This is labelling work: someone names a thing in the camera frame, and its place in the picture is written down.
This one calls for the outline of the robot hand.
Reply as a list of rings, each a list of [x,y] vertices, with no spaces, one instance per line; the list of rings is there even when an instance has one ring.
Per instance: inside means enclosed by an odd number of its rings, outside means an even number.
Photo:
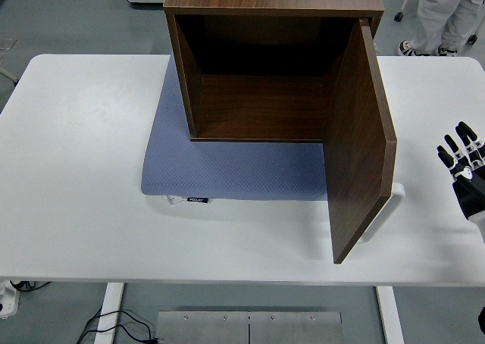
[[[484,236],[484,141],[464,121],[458,123],[455,131],[465,152],[450,135],[445,135],[452,154],[439,145],[438,157],[453,178],[452,188],[463,215]]]

